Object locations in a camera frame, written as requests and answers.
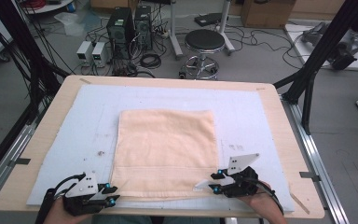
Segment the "black pole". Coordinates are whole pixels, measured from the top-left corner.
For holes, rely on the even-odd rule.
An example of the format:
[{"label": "black pole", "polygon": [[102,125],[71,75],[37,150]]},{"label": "black pole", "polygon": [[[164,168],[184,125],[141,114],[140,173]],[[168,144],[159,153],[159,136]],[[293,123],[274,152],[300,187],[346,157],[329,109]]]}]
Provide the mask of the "black pole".
[{"label": "black pole", "polygon": [[328,56],[333,52],[357,18],[358,0],[346,0],[304,66],[290,77],[274,83],[275,88],[278,89],[293,82],[289,90],[282,95],[283,99],[289,102],[289,104],[297,104],[298,98],[304,91],[306,92],[301,124],[307,134],[310,134],[310,105],[314,79]]},{"label": "black pole", "polygon": [[23,77],[30,82],[31,87],[28,89],[31,103],[0,145],[1,161],[24,125],[38,117],[38,106],[42,99],[47,96],[52,97],[57,93],[61,84],[55,75],[67,77],[69,73],[45,59],[42,51],[34,41],[28,26],[22,20],[21,15],[11,0],[0,0],[0,21],[5,25],[7,31],[13,38],[13,42],[16,43],[19,50],[25,56],[26,60],[23,60],[21,56],[18,57],[27,65],[27,69],[30,73],[29,76],[17,60],[16,52],[1,34],[0,42],[7,48],[7,51],[10,53],[10,56],[13,58]]}]

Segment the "computer tower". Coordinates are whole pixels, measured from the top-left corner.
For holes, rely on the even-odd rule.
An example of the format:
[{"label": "computer tower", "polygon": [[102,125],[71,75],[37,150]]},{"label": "computer tower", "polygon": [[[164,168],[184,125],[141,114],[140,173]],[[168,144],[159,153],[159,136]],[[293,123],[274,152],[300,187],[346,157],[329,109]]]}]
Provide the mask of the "computer tower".
[{"label": "computer tower", "polygon": [[138,6],[135,11],[135,30],[139,49],[153,49],[151,6]]},{"label": "computer tower", "polygon": [[113,44],[114,59],[131,58],[131,41],[135,38],[132,13],[129,7],[115,7],[106,25],[109,41]]}]

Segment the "wooden table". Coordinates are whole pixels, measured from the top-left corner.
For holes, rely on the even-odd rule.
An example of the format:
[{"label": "wooden table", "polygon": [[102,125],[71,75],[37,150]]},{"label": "wooden table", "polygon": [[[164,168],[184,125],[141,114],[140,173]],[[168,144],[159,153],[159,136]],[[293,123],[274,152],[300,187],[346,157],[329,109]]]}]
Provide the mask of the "wooden table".
[{"label": "wooden table", "polygon": [[[302,178],[299,172],[308,172],[289,120],[283,110],[275,88],[265,83],[242,83],[222,81],[158,79],[137,77],[87,77],[69,76],[62,84],[41,120],[34,136],[22,153],[22,158],[31,159],[28,165],[14,167],[7,182],[0,191],[1,211],[37,211],[38,206],[26,205],[36,181],[40,166],[48,153],[66,114],[72,106],[82,85],[116,85],[165,88],[203,88],[211,90],[257,91],[261,98],[268,125],[281,160],[284,175],[288,181],[295,212],[286,217],[322,218],[324,209],[310,178]],[[104,209],[109,214],[136,214],[159,216],[202,216],[202,217],[255,217],[255,213],[238,211],[194,211],[161,209]]]}]

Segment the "white board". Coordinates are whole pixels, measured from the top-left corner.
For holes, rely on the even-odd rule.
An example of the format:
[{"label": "white board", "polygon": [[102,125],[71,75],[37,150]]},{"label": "white board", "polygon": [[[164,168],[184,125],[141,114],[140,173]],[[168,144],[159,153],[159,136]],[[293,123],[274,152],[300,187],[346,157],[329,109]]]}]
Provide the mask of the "white board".
[{"label": "white board", "polygon": [[[302,63],[305,63],[307,59],[310,57],[310,54],[312,53],[314,46],[312,46],[311,43],[304,43],[302,42],[298,37],[303,34],[303,31],[307,31],[309,29],[312,29],[314,26],[302,26],[302,25],[292,25],[292,24],[286,24],[285,29],[287,31],[287,34],[289,35],[292,42],[295,44],[296,52],[301,59]],[[357,61],[354,61],[351,63],[347,68],[344,70],[352,70],[352,71],[358,71],[358,53],[355,53],[353,55],[354,58],[357,59]],[[326,61],[324,62],[324,65],[322,68],[328,68],[328,69],[334,69],[330,62]]]},{"label": "white board", "polygon": [[[48,188],[71,175],[94,172],[99,183],[109,182],[120,112],[147,108],[212,110],[220,168],[228,167],[231,156],[259,153],[259,159],[251,166],[259,179],[274,186],[284,211],[294,211],[258,92],[103,85],[85,85],[80,89],[42,164],[27,204],[41,204]],[[221,195],[170,202],[120,201],[116,206],[249,210],[239,200]]]}]

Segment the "red cable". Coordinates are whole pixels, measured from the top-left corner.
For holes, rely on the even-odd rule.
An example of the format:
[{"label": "red cable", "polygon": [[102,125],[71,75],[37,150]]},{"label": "red cable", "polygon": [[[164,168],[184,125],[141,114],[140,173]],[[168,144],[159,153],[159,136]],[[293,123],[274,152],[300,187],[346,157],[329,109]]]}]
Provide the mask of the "red cable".
[{"label": "red cable", "polygon": [[46,0],[27,0],[21,3],[21,6],[26,9],[38,10],[46,5]]}]

